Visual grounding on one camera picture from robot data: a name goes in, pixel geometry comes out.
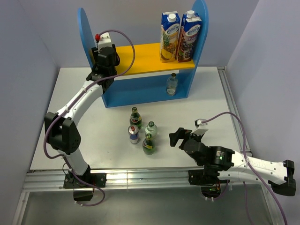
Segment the energy drink can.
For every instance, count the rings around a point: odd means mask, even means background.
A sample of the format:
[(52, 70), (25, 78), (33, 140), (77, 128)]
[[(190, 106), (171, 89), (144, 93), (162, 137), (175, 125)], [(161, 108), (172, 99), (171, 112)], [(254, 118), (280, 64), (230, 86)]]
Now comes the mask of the energy drink can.
[(136, 125), (130, 125), (128, 127), (129, 140), (132, 144), (139, 142), (139, 128)]

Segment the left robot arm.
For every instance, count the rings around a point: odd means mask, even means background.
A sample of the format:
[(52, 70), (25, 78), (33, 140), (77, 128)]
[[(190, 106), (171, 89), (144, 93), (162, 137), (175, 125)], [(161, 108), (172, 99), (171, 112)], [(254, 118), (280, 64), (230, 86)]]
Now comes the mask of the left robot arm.
[(89, 107), (112, 85), (117, 74), (115, 68), (120, 63), (114, 44), (94, 50), (96, 62), (82, 88), (63, 108), (56, 113), (48, 112), (44, 118), (44, 154), (52, 158), (47, 152), (47, 144), (57, 150), (76, 174), (74, 181), (80, 187), (91, 183), (91, 175), (90, 167), (79, 150), (81, 136), (77, 125)]

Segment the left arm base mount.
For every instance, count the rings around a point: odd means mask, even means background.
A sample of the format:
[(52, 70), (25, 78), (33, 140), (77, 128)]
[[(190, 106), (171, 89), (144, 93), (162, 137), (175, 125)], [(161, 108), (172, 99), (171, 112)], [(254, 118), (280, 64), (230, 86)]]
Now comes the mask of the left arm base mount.
[[(65, 175), (63, 189), (73, 190), (73, 199), (75, 203), (82, 206), (96, 206), (105, 199), (105, 192), (102, 188), (106, 185), (106, 173), (91, 173), (87, 177), (74, 176), (71, 172)], [(102, 193), (99, 202), (88, 203), (94, 197), (96, 191)]]

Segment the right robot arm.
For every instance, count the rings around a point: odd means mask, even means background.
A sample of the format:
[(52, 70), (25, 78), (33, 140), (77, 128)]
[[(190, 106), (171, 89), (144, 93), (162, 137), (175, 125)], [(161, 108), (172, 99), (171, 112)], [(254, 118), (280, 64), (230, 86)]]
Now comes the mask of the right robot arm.
[(176, 146), (189, 155), (200, 167), (190, 170), (191, 185), (210, 185), (230, 181), (266, 183), (274, 193), (284, 196), (294, 196), (296, 181), (294, 162), (270, 162), (243, 154), (221, 146), (206, 146), (202, 142), (205, 129), (188, 130), (182, 127), (169, 134), (170, 145)]

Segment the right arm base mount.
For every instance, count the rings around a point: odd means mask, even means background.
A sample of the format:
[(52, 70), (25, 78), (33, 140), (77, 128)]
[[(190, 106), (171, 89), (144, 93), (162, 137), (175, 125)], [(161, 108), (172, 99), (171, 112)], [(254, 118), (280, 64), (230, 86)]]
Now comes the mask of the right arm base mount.
[(221, 184), (228, 183), (228, 180), (221, 180), (218, 175), (219, 172), (212, 169), (188, 170), (188, 182), (200, 186), (204, 197), (216, 198), (221, 195)]

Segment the green glass bottle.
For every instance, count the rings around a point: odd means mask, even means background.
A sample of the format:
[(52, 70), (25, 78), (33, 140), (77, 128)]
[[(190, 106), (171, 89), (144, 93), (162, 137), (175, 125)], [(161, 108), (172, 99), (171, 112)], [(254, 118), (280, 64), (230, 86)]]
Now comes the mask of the green glass bottle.
[(142, 128), (143, 120), (141, 115), (138, 112), (137, 107), (132, 107), (132, 113), (129, 117), (129, 123), (131, 125), (136, 125), (139, 129)]
[(146, 155), (154, 154), (156, 148), (155, 148), (155, 142), (153, 141), (152, 134), (150, 133), (146, 134), (146, 137), (142, 142), (142, 149)]

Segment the green glass bottle front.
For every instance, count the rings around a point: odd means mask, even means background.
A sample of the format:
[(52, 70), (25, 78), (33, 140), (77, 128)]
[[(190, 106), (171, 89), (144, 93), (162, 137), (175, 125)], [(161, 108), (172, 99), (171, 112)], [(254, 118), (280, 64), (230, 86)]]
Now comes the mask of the green glass bottle front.
[(156, 148), (155, 148), (155, 142), (153, 141), (152, 134), (150, 133), (146, 134), (146, 137), (142, 142), (142, 149), (146, 155), (154, 154)]

